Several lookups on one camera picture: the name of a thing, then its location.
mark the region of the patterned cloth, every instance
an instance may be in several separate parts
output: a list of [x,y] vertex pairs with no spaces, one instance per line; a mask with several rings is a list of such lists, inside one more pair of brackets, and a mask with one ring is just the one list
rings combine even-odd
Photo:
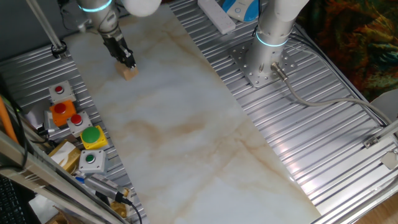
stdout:
[[297,22],[369,101],[398,88],[398,0],[310,0]]

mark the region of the metal bracket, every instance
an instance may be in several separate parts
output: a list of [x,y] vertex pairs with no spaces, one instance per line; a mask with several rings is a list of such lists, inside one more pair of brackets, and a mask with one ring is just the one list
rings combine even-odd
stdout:
[[[251,46],[252,40],[234,46],[228,50],[230,56],[234,58],[236,64],[243,72],[243,75],[256,88],[261,88],[268,83],[273,82],[275,79],[279,79],[278,75],[274,72],[264,77],[256,75],[256,69],[248,67],[246,63],[246,53]],[[290,73],[297,69],[297,64],[290,58],[290,55],[285,50],[282,51],[281,57],[283,63],[281,63],[279,66],[285,73]]]
[[374,136],[363,142],[363,144],[366,147],[366,149],[369,149],[373,145],[381,142],[383,139],[386,139],[397,132],[398,132],[398,120],[394,121],[384,129],[376,133]]

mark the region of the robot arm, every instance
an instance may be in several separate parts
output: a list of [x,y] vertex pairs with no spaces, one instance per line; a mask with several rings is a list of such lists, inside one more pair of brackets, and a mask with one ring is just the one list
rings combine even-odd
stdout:
[[[119,14],[113,0],[77,0],[77,2],[101,34],[111,56],[133,70],[136,67],[136,61],[120,30]],[[148,16],[156,11],[160,2],[161,0],[125,0],[123,4],[131,14]]]

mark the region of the white marble table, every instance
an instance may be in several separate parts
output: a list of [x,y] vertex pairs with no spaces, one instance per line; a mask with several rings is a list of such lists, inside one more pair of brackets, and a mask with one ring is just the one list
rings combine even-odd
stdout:
[[120,25],[128,82],[100,36],[66,42],[152,224],[320,216],[167,6]]

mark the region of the control box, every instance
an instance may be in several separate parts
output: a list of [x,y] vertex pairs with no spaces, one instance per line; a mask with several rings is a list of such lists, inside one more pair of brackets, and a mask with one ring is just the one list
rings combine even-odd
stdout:
[[68,118],[67,123],[70,132],[75,138],[79,137],[80,133],[82,133],[86,128],[93,126],[93,123],[91,123],[86,111],[80,112]]
[[68,81],[50,86],[49,91],[53,104],[62,103],[67,100],[72,102],[76,101],[76,96],[73,93],[72,87]]
[[85,174],[105,173],[107,164],[106,152],[99,150],[82,150],[79,161],[79,171]]
[[67,124],[67,119],[76,114],[75,105],[73,105],[70,100],[51,106],[50,111],[52,113],[53,122],[57,127]]
[[108,140],[101,126],[88,127],[80,133],[81,141],[85,149],[100,149],[108,145]]

